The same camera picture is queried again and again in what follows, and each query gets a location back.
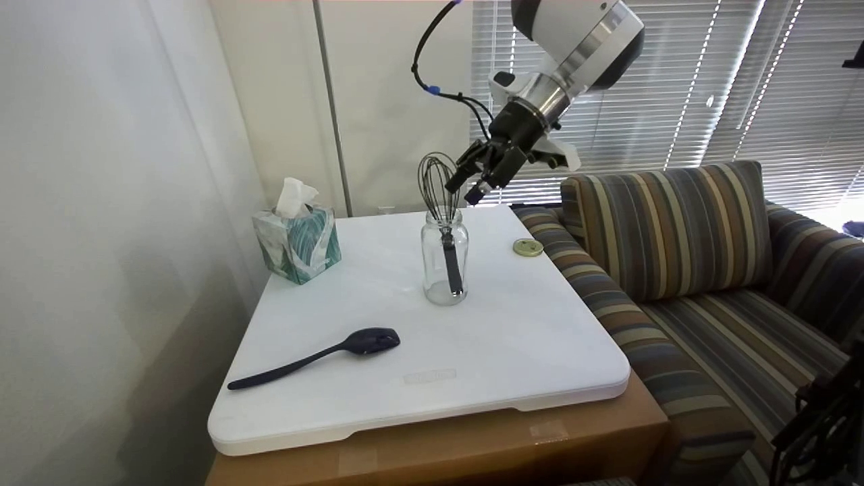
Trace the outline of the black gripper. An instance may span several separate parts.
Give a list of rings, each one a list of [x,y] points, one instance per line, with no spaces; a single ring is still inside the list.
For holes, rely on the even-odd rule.
[[[530,147],[547,131],[546,115],[510,96],[489,123],[491,140],[472,143],[458,158],[446,189],[456,193],[468,180],[468,204],[479,204],[491,189],[506,189],[526,162]]]

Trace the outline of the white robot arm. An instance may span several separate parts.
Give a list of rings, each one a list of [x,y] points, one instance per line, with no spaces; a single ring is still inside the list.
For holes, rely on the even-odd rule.
[[[624,0],[510,0],[510,22],[546,58],[534,72],[499,70],[489,78],[499,101],[489,140],[475,140],[446,182],[470,204],[506,189],[568,104],[614,85],[646,39],[639,16]]]

